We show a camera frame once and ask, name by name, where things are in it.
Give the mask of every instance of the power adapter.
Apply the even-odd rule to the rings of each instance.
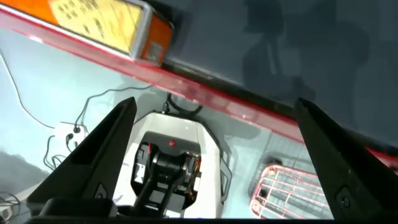
[[[87,137],[87,129],[83,125],[61,122],[54,129],[55,138],[61,141],[75,142],[79,145]]]

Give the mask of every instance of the yellow label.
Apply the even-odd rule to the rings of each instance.
[[[58,23],[68,30],[128,53],[142,9],[118,0],[50,0]]]

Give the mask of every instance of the light blue surface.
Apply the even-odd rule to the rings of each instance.
[[[49,126],[61,121],[74,123],[91,95],[110,88],[147,86],[146,83],[8,30],[0,30],[0,48],[23,104],[32,115]],[[22,110],[3,66],[0,67],[0,94],[0,149],[9,154],[19,154],[28,163],[49,171],[43,164],[43,156],[47,138],[53,135],[53,130],[39,125]],[[88,130],[92,130],[115,104],[130,96],[137,99],[137,116],[150,110],[160,110],[165,100],[165,93],[156,88],[108,93],[95,98],[90,101],[85,116]],[[183,100],[177,102],[192,106]],[[233,179],[224,217],[252,218],[248,186],[270,132],[208,108],[204,108],[201,116],[218,138],[226,140],[232,152],[230,166]],[[67,152],[63,141],[51,143],[50,156],[56,153],[67,156]]]

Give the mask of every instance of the screw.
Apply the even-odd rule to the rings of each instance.
[[[341,200],[341,202],[343,203],[344,207],[348,208],[349,207],[349,200],[347,197],[343,197],[343,199]]]

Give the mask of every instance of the metal rack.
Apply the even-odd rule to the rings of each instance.
[[[317,176],[279,164],[262,171],[250,209],[259,218],[333,219]]]

